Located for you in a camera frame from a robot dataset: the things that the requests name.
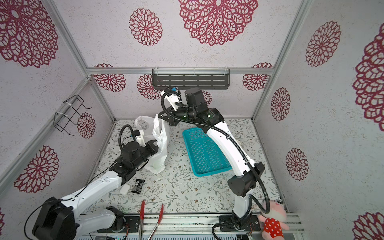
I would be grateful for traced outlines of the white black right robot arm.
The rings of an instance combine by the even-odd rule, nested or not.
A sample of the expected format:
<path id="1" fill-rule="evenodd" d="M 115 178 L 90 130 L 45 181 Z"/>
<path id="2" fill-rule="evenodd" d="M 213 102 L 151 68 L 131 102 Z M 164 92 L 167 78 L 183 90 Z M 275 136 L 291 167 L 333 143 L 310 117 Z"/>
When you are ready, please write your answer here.
<path id="1" fill-rule="evenodd" d="M 261 179 L 265 166 L 254 161 L 238 144 L 229 130 L 221 113 L 208 107 L 204 94 L 199 88 L 185 91 L 186 103 L 183 103 L 181 92 L 177 88 L 166 88 L 161 92 L 163 118 L 170 125 L 179 122 L 195 125 L 212 139 L 229 161 L 234 176 L 228 180 L 228 186 L 235 195 L 233 214 L 237 218 L 247 217 L 256 203 L 262 212 L 268 213 L 270 205 L 264 207 L 253 195 L 257 186 L 260 186 L 265 201 L 269 200 L 268 192 Z"/>

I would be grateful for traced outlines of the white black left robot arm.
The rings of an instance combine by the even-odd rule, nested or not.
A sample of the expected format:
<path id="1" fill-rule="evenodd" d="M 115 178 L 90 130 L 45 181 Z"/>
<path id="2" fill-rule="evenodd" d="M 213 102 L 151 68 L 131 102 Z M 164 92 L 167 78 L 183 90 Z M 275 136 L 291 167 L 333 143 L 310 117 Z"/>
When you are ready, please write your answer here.
<path id="1" fill-rule="evenodd" d="M 107 207 L 86 215 L 83 212 L 108 192 L 126 184 L 158 149 L 155 140 L 144 146 L 135 141 L 124 145 L 115 163 L 98 179 L 61 199 L 52 197 L 45 201 L 39 208 L 33 236 L 39 240 L 74 240 L 103 229 L 122 232 L 126 219 L 117 208 Z"/>

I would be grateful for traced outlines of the white plastic bag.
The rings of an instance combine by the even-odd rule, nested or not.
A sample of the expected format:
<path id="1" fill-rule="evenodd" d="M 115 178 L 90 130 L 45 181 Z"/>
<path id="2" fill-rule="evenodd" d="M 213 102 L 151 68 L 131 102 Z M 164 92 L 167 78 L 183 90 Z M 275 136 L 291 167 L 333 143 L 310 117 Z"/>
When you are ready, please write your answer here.
<path id="1" fill-rule="evenodd" d="M 135 119 L 135 126 L 140 131 L 139 143 L 145 144 L 155 141 L 157 152 L 149 157 L 149 163 L 145 169 L 152 174 L 159 174 L 165 169 L 165 161 L 168 157 L 168 144 L 170 142 L 170 126 L 156 115 L 154 118 L 140 116 Z"/>

